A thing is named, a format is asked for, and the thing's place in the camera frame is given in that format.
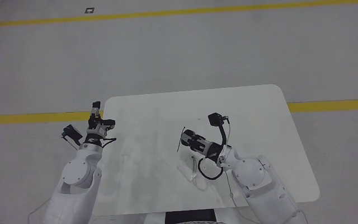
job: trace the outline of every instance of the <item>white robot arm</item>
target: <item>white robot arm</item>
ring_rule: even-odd
[[[222,168],[218,176],[207,177],[201,171],[201,159],[198,163],[198,170],[201,174],[207,179],[215,180],[223,171],[231,170],[233,179],[261,224],[306,224],[303,212],[299,210],[269,160],[264,156],[258,158],[239,157],[236,149],[227,145],[223,124],[225,120],[230,124],[228,117],[214,113],[210,114],[208,118],[212,126],[220,129],[223,138],[221,145],[207,141],[192,130],[187,129],[181,135],[183,145],[189,146],[191,150],[213,160],[218,167]],[[227,155],[225,155],[224,148],[229,151]],[[271,182],[260,186],[265,173],[269,174]]]
[[[92,105],[88,120],[86,140],[79,144],[82,135],[71,125],[64,129],[62,138],[70,137],[79,145],[74,160],[68,162],[55,191],[49,201],[44,217],[46,224],[88,224],[95,205],[102,171],[97,163],[102,158],[102,150],[116,139],[106,139],[107,131],[115,126],[114,120],[102,120],[100,102]],[[109,140],[102,146],[101,140]],[[87,189],[86,192],[74,194],[71,187]]]

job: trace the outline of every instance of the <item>yellow floor line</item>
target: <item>yellow floor line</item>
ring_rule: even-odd
[[[291,113],[358,110],[358,100],[289,102],[287,105]],[[80,122],[88,120],[89,115],[90,112],[0,115],[0,124]]]
[[[282,9],[282,8],[331,6],[331,5],[336,5],[336,4],[355,4],[355,3],[358,3],[358,0],[322,0],[322,1],[309,1],[309,2],[257,4],[257,5],[249,5],[249,6],[192,8],[192,9],[186,9],[186,10],[138,12],[138,13],[126,13],[126,14],[114,14],[114,15],[81,16],[81,17],[68,17],[68,18],[44,18],[44,19],[39,19],[39,20],[3,21],[3,22],[0,22],[0,26],[56,24],[56,23],[62,23],[62,22],[117,20],[117,19],[125,19],[125,18],[175,16],[175,15],[189,15],[189,14],[203,14],[203,13],[217,13],[217,12],[239,12],[239,11],[251,11],[251,10],[276,10],[276,9]]]

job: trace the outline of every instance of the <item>small black sticker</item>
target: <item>small black sticker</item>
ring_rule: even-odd
[[[95,8],[86,8],[84,14],[87,14],[87,13],[94,13],[95,12]]]

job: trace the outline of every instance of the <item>tabletop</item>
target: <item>tabletop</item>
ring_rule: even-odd
[[[104,119],[116,120],[103,150],[102,169],[93,214],[98,216],[234,207],[226,176],[191,180],[191,156],[200,155],[180,145],[183,128],[209,141],[221,142],[208,115],[230,119],[229,145],[240,156],[266,156],[296,202],[314,201],[319,188],[292,120],[285,98],[275,85],[169,92],[108,99]],[[207,176],[220,169],[209,160]],[[234,200],[247,203],[229,175]]]

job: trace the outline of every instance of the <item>wire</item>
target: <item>wire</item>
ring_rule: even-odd
[[[249,219],[249,218],[246,218],[245,216],[243,216],[243,215],[241,214],[239,208],[237,207],[237,205],[236,205],[236,203],[235,203],[235,201],[234,201],[234,194],[233,194],[233,192],[231,191],[231,186],[230,186],[228,174],[227,174],[226,172],[225,172],[225,174],[226,174],[226,179],[227,179],[228,185],[229,185],[231,200],[233,201],[235,207],[237,208],[237,212],[239,213],[239,215],[240,215],[243,219],[245,219],[245,220],[247,220],[247,221],[250,221],[250,222],[255,223],[255,224],[260,224],[260,223],[258,223],[258,222],[255,222],[254,220],[251,220],[251,219]],[[296,214],[298,214],[299,212],[302,212],[302,214],[303,214],[303,216],[304,216],[304,219],[305,219],[305,221],[306,221],[306,224],[308,224],[308,219],[307,219],[307,217],[306,217],[306,214],[305,214],[304,211],[302,211],[302,210],[297,210],[297,211],[295,211],[295,212],[294,212],[290,217],[288,217],[282,224],[286,224],[288,221],[291,220],[291,218],[293,218],[293,217],[294,217]]]
[[[201,162],[202,162],[203,159],[204,159],[204,158],[199,159],[199,163],[198,163],[198,165],[197,165],[197,169],[199,170],[199,172],[202,174],[203,177],[207,178],[208,180],[216,180],[217,178],[219,178],[219,177],[223,174],[224,168],[222,168],[221,171],[220,171],[220,174],[218,174],[218,176],[216,176],[216,177],[214,177],[214,178],[210,178],[210,177],[206,176],[206,175],[201,171],[201,168],[200,168],[200,164],[201,164]]]
[[[179,144],[178,144],[178,150],[177,150],[177,152],[179,151],[180,142],[181,142],[181,136],[183,135],[184,129],[185,129],[185,126],[183,127],[183,130],[181,131],[181,134],[180,134],[180,138],[179,138]]]
[[[105,139],[103,139],[103,140],[107,140],[107,141],[109,141],[109,142],[107,142],[106,144],[104,144],[104,146],[102,147],[102,148],[105,148],[109,143],[112,143],[112,142],[114,142],[115,140],[117,140],[117,138],[105,138]]]
[[[243,216],[243,215],[240,213],[240,210],[239,210],[239,208],[237,207],[237,205],[236,205],[236,203],[235,203],[235,201],[234,201],[234,194],[233,194],[233,192],[231,191],[231,186],[230,186],[230,182],[229,182],[228,173],[225,172],[225,174],[226,174],[226,179],[227,179],[228,185],[229,185],[231,200],[233,201],[235,207],[237,208],[237,212],[239,213],[239,215],[240,215],[243,219],[245,219],[245,220],[247,220],[247,221],[250,221],[250,222],[255,223],[255,224],[260,224],[260,223],[258,223],[258,222],[255,222],[255,221],[249,219],[249,218],[246,218],[245,216]]]
[[[231,132],[231,126],[230,126],[229,119],[228,119],[228,124],[229,124],[229,134],[228,134],[228,140],[226,141],[226,148],[228,148],[228,142],[229,142],[230,132]],[[233,149],[233,147],[231,147],[229,153],[225,155],[225,161],[226,161],[226,158],[228,157],[228,155],[230,154],[232,149]]]
[[[65,140],[66,142],[68,142],[75,150],[78,150],[74,145],[72,145],[65,137],[62,137],[61,136],[61,138],[63,139],[63,140]]]
[[[32,214],[34,214],[35,212],[37,212],[37,210],[39,210],[42,206],[44,206],[50,199],[51,199],[51,197],[49,199],[47,199],[44,203],[42,203],[40,206],[38,206],[35,210],[30,212],[29,215],[27,215],[27,224],[30,224],[30,216]]]

